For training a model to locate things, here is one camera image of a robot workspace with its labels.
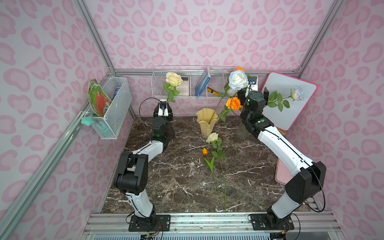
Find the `pale blue rose back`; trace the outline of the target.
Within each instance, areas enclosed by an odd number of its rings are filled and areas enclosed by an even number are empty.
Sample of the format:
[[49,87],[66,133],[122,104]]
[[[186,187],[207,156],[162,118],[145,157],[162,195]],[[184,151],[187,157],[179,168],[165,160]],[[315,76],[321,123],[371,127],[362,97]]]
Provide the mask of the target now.
[[301,87],[290,89],[290,95],[284,97],[280,92],[274,91],[269,95],[267,106],[269,108],[278,108],[280,112],[291,107],[291,102],[304,101],[304,93]]

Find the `pale blue rose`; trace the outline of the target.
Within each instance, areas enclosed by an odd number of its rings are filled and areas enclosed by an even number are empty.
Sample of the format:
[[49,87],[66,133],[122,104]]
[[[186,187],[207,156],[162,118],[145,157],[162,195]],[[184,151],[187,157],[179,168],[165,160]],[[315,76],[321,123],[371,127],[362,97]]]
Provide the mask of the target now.
[[234,96],[239,90],[248,85],[248,78],[242,68],[232,71],[228,77],[228,82],[224,86],[224,97]]
[[284,97],[280,92],[274,91],[269,95],[267,106],[269,108],[278,108],[280,112],[291,107],[291,102],[304,101],[304,93],[301,87],[290,89],[290,95]]

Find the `large orange rose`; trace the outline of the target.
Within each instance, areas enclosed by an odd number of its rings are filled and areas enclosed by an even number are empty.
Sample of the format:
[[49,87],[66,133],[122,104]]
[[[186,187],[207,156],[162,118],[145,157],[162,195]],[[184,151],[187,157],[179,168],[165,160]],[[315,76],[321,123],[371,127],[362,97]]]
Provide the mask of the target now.
[[220,105],[221,101],[228,95],[228,93],[239,91],[246,87],[248,84],[248,77],[245,73],[245,70],[242,68],[237,68],[234,71],[232,71],[228,77],[228,83],[224,86],[224,92],[222,94],[219,94],[220,100],[217,104],[211,119],[209,121],[209,124],[214,119],[214,115],[217,111],[218,106]]

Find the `cream rose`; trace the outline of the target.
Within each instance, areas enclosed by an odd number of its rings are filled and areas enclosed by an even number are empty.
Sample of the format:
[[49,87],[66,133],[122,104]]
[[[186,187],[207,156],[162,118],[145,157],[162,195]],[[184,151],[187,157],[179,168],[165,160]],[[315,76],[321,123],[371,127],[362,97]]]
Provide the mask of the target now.
[[211,144],[213,147],[213,151],[211,152],[212,157],[215,157],[215,163],[219,163],[220,171],[221,171],[221,178],[223,182],[223,194],[221,194],[222,202],[224,204],[224,212],[227,212],[227,181],[225,177],[225,171],[224,171],[224,159],[227,157],[227,154],[224,152],[224,147],[223,147],[223,141],[219,137],[218,133],[211,133],[208,138],[206,139],[206,143]]
[[167,92],[167,103],[175,102],[175,96],[180,95],[178,87],[183,83],[182,77],[176,73],[166,73],[166,81],[163,83],[163,88]]

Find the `pink pencil case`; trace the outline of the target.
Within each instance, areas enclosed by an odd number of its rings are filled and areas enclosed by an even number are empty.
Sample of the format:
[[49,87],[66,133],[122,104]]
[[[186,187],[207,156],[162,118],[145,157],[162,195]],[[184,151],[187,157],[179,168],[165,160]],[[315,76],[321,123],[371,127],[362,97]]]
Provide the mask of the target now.
[[278,159],[275,181],[279,184],[286,185],[292,178],[293,176],[291,175],[288,168],[280,159]]

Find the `orange tulip bud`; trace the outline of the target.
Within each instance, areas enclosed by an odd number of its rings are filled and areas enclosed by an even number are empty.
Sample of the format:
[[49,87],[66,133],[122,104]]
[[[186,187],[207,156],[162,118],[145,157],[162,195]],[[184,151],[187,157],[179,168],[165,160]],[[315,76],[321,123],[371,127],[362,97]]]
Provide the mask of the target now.
[[216,179],[216,176],[215,176],[215,167],[214,167],[215,157],[209,158],[208,157],[209,152],[208,152],[208,150],[206,148],[203,148],[202,154],[204,156],[204,160],[205,160],[207,166],[209,167],[209,169],[211,171],[212,178],[213,178],[214,185],[215,185],[215,189],[216,189],[216,192],[218,194],[219,201],[221,202],[222,201],[221,193],[219,191],[218,184],[217,184],[217,179]]

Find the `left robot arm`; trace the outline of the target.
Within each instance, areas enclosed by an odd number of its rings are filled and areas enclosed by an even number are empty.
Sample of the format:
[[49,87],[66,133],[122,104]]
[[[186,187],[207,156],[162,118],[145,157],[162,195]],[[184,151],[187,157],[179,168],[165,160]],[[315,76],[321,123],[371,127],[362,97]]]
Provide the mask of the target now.
[[150,141],[138,150],[120,155],[114,186],[128,198],[134,208],[134,215],[140,220],[150,220],[155,215],[154,206],[146,192],[149,162],[162,154],[175,137],[172,120],[173,113],[169,104],[166,100],[159,100],[154,110]]

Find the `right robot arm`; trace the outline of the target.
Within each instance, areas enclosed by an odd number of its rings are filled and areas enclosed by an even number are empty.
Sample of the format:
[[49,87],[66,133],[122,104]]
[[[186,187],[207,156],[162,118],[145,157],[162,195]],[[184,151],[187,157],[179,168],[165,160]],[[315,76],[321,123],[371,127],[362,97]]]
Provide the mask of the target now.
[[244,90],[238,93],[243,109],[240,115],[247,131],[264,143],[283,162],[290,171],[292,179],[285,185],[284,194],[267,209],[265,220],[271,227],[287,222],[293,211],[307,199],[323,192],[326,166],[322,162],[313,162],[297,150],[279,132],[275,125],[263,115],[272,96],[259,92],[254,81],[246,82]]

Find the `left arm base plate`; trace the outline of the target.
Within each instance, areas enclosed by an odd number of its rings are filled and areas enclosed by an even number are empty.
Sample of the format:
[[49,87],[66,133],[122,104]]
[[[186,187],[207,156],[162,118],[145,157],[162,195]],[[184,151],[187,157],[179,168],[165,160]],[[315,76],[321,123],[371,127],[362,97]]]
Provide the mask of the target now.
[[150,232],[158,231],[169,232],[171,215],[153,215],[149,218],[142,218],[132,215],[129,221],[129,232]]

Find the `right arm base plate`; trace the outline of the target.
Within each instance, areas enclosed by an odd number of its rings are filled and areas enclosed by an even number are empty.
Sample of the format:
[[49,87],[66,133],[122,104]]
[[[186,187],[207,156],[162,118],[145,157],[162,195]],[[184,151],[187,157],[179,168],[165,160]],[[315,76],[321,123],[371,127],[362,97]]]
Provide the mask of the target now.
[[248,220],[251,222],[254,231],[290,231],[295,226],[288,215],[283,219],[275,217],[274,214],[250,214]]

